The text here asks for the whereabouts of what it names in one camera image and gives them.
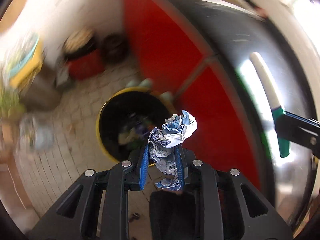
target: metal bolt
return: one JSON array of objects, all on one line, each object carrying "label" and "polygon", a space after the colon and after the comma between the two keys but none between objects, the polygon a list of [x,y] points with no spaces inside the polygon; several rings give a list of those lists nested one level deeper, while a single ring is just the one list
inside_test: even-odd
[{"label": "metal bolt", "polygon": [[233,175],[233,176],[238,176],[240,174],[240,171],[237,170],[237,169],[231,169],[230,173]]},{"label": "metal bolt", "polygon": [[132,164],[131,161],[123,161],[123,162],[121,163],[121,165],[124,166],[124,167],[130,167],[131,164]]},{"label": "metal bolt", "polygon": [[91,177],[93,174],[94,174],[94,170],[86,170],[84,172],[84,174],[87,176],[87,177]]},{"label": "metal bolt", "polygon": [[312,145],[316,145],[316,144],[317,144],[317,139],[312,136],[312,137],[310,138],[310,143],[311,143]]},{"label": "metal bolt", "polygon": [[203,162],[201,160],[194,160],[193,162],[194,166],[202,166]]}]

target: red container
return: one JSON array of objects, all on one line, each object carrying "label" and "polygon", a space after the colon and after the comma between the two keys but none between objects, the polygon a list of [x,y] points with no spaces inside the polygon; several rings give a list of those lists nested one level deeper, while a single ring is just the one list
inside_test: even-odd
[{"label": "red container", "polygon": [[68,60],[70,77],[77,80],[92,77],[104,71],[98,49],[77,59]]}]

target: triangular cutout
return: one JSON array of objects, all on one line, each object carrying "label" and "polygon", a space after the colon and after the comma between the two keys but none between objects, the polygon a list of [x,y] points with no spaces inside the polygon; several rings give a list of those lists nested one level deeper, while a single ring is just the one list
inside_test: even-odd
[{"label": "triangular cutout", "polygon": [[70,194],[58,207],[57,214],[68,218],[74,218],[82,190],[83,186],[77,185],[77,187],[70,192]]},{"label": "triangular cutout", "polygon": [[246,184],[241,185],[241,190],[245,203],[247,204],[250,217],[255,218],[268,213],[268,208]]}]

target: yellow bin rim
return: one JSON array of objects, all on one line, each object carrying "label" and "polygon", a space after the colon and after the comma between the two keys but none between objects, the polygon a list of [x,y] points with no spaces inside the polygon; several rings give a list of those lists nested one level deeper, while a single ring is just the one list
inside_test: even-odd
[{"label": "yellow bin rim", "polygon": [[100,131],[99,131],[99,124],[100,124],[100,116],[101,116],[101,113],[104,109],[104,107],[109,103],[109,101],[122,94],[122,93],[126,93],[126,92],[131,92],[131,91],[138,91],[138,92],[143,92],[143,93],[148,93],[152,96],[154,96],[155,98],[157,98],[164,106],[165,108],[167,108],[167,110],[169,111],[169,114],[173,115],[175,113],[177,113],[177,111],[175,110],[173,104],[171,102],[169,102],[168,100],[165,100],[163,99],[161,96],[160,96],[160,93],[159,92],[156,92],[156,91],[152,91],[151,89],[149,88],[146,88],[146,87],[130,87],[130,88],[125,88],[125,89],[122,89],[120,90],[119,92],[115,93],[111,98],[109,98],[109,100],[107,102],[105,102],[105,104],[103,105],[103,107],[101,108],[98,116],[97,116],[97,120],[96,120],[96,136],[97,136],[97,140],[98,140],[98,143],[100,145],[100,148],[102,150],[102,152],[108,157],[110,158],[111,160],[113,160],[115,163],[119,163],[118,160],[116,160],[116,158],[114,158],[108,151],[107,149],[104,147],[103,143],[102,143],[102,139],[101,139],[101,136],[100,136]]}]

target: white wall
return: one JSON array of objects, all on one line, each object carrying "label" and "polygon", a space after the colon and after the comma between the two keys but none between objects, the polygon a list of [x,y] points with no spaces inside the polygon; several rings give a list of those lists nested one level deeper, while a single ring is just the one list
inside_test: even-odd
[{"label": "white wall", "polygon": [[320,58],[316,49],[296,18],[279,0],[251,1],[267,11],[269,18],[275,23],[294,50],[307,76],[317,115],[320,118]]},{"label": "white wall", "polygon": [[43,40],[46,61],[53,66],[62,43],[83,26],[92,27],[100,39],[121,32],[122,0],[27,0],[12,28],[0,36],[0,60],[19,35],[32,30]]}]

